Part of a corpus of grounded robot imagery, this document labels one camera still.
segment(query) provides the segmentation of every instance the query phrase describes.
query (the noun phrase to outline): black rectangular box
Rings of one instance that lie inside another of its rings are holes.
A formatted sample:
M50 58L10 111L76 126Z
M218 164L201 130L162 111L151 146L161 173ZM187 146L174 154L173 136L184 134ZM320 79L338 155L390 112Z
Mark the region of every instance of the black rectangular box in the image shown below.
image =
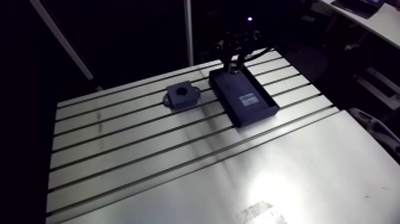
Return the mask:
M210 71L210 86L235 127L244 127L276 114L279 106L250 71L235 74Z

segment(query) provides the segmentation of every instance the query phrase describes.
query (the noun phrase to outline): metal frame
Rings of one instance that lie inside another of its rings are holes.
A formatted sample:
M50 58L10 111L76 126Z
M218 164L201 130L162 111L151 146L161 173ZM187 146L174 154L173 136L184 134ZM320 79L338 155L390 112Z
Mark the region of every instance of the metal frame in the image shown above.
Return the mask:
M69 43L68 39L64 36L60 28L54 22L53 18L47 12L47 9L43 6L40 0L29 0L33 5L33 8L40 15L42 20L45 22L47 27L53 33L53 35L57 38L61 46L67 51L68 55L72 58L78 68L82 71L84 76L90 81L91 84L96 88L97 91L103 90L103 88L99 85L96 85L93 80L94 76L92 72L89 70L87 65L83 62L83 60L79 57L79 54L75 51L72 45Z

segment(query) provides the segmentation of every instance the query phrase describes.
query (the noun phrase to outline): metal table surface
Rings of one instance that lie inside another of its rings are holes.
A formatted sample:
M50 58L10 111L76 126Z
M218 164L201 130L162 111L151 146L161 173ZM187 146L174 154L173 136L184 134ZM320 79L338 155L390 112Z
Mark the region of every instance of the metal table surface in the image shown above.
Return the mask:
M384 149L276 51L247 66L281 110L241 129L208 85L218 61L59 103L46 222L394 218L400 168ZM165 87L185 80L200 102L171 112Z

